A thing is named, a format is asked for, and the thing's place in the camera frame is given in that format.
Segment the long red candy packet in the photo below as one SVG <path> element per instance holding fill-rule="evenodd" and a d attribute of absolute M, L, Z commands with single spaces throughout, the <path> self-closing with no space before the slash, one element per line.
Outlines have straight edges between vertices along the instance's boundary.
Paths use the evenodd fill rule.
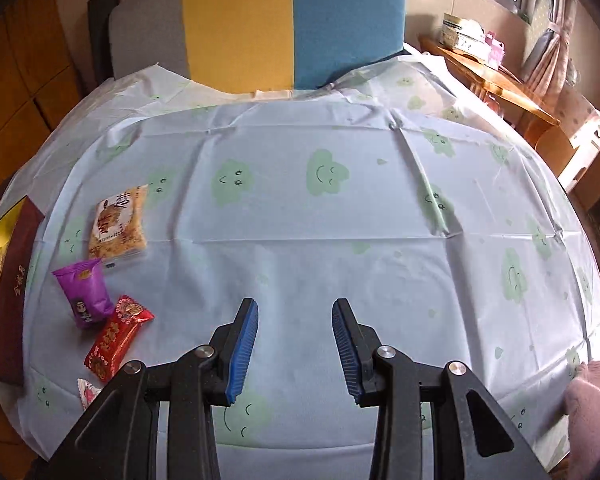
<path fill-rule="evenodd" d="M 84 365 L 103 384 L 117 374 L 140 328 L 155 318 L 147 308 L 130 296 L 121 296 L 114 313 L 87 353 Z"/>

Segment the white pink-flower candy packet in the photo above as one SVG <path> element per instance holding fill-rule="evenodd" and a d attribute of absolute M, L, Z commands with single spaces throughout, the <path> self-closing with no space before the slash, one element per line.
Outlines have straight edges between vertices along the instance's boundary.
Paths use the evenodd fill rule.
<path fill-rule="evenodd" d="M 95 387 L 91 382 L 88 382 L 83 378 L 78 378 L 76 384 L 78 385 L 78 393 L 82 408 L 86 410 L 93 403 L 102 389 Z"/>

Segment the purple snack packet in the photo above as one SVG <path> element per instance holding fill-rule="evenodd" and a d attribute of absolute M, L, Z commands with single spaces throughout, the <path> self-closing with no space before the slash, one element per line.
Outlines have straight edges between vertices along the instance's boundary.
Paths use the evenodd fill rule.
<path fill-rule="evenodd" d="M 102 259 L 79 261 L 55 270 L 53 276 L 69 301 L 74 322 L 81 330 L 104 322 L 114 312 L 106 289 Z"/>

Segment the brown crumb pastry packet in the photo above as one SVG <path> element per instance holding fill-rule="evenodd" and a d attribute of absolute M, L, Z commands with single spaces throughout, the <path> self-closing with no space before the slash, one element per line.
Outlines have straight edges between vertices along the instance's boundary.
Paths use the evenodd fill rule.
<path fill-rule="evenodd" d="M 91 258 L 111 260 L 146 248 L 142 217 L 147 190 L 147 185 L 128 188 L 97 205 L 88 242 Z"/>

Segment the white green-cloud tablecloth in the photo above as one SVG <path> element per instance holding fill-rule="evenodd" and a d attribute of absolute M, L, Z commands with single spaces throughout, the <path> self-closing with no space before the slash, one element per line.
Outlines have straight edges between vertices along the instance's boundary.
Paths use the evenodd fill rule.
<path fill-rule="evenodd" d="M 20 437 L 50 457 L 82 412 L 94 335 L 54 271 L 87 254 L 99 204 L 148 196 L 147 245 L 105 272 L 151 310 L 129 350 L 176 360 L 230 322 L 260 323 L 244 391 L 214 414 L 227 479 L 364 479 L 374 410 L 347 392 L 332 304 L 347 298 L 417 362 L 465 362 L 555 466 L 562 395 L 600 361 L 600 272 L 554 174 L 441 63 L 407 55 L 318 91 L 222 93 L 159 66 L 102 84 L 16 173 L 35 235 L 24 384 L 0 384 Z"/>

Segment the pink cloth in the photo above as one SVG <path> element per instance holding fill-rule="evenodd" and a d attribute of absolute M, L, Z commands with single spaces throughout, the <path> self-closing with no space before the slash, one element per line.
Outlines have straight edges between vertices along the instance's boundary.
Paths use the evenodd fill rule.
<path fill-rule="evenodd" d="M 578 366 L 564 405 L 570 445 L 568 479 L 585 479 L 600 461 L 600 361 Z"/>

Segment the gold metal tin box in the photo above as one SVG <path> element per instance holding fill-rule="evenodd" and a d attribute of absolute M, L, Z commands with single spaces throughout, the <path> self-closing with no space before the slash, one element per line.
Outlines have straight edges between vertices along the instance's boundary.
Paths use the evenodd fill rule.
<path fill-rule="evenodd" d="M 21 387 L 23 310 L 33 242 L 44 214 L 28 196 L 0 218 L 0 382 Z"/>

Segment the wooden side table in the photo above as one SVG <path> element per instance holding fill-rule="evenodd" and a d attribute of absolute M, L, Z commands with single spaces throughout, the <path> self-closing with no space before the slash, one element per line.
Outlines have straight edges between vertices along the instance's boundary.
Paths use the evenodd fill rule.
<path fill-rule="evenodd" d="M 516 131 L 541 156 L 552 173 L 559 177 L 567 168 L 576 150 L 560 128 L 557 117 L 548 111 L 541 99 L 524 90 L 515 78 L 460 55 L 429 36 L 418 37 L 420 48 L 432 55 L 442 56 L 450 73 L 482 102 L 499 98 L 520 108 L 524 114 Z"/>

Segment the boxes on side table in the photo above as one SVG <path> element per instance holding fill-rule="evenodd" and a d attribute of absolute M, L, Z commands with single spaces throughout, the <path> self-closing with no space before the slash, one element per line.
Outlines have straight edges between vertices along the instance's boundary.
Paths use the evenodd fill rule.
<path fill-rule="evenodd" d="M 449 50 L 474 58 L 494 70 L 500 68 L 505 55 L 505 46 L 495 38 L 494 32 L 486 32 L 475 20 L 449 13 L 443 15 L 440 42 Z"/>

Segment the wooden panel cabinet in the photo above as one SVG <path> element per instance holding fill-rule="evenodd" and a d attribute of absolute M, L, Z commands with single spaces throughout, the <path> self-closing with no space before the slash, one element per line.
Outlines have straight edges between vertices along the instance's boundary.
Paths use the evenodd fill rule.
<path fill-rule="evenodd" d="M 56 0 L 0 0 L 0 192 L 82 96 Z"/>

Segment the pink patterned right curtain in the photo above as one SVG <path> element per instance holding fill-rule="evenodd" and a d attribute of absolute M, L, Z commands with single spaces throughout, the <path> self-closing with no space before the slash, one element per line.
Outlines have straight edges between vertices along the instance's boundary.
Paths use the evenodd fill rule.
<path fill-rule="evenodd" d="M 555 109 L 567 79 L 577 10 L 578 0 L 548 0 L 545 30 L 522 66 L 522 81 L 548 110 Z"/>

